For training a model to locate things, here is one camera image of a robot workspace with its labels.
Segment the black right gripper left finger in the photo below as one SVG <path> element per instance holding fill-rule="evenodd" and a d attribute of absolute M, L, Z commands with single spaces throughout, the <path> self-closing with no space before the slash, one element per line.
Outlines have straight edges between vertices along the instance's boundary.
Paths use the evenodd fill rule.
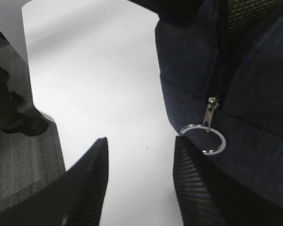
<path fill-rule="evenodd" d="M 66 173 L 0 213 L 0 226 L 98 226 L 108 184 L 108 140 L 99 138 Z"/>

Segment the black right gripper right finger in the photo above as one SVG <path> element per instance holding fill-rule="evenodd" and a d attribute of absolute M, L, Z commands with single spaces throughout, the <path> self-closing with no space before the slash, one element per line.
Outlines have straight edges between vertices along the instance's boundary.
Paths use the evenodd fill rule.
<path fill-rule="evenodd" d="M 186 136 L 177 136 L 173 182 L 185 226 L 283 226 L 283 208 L 245 188 Z"/>

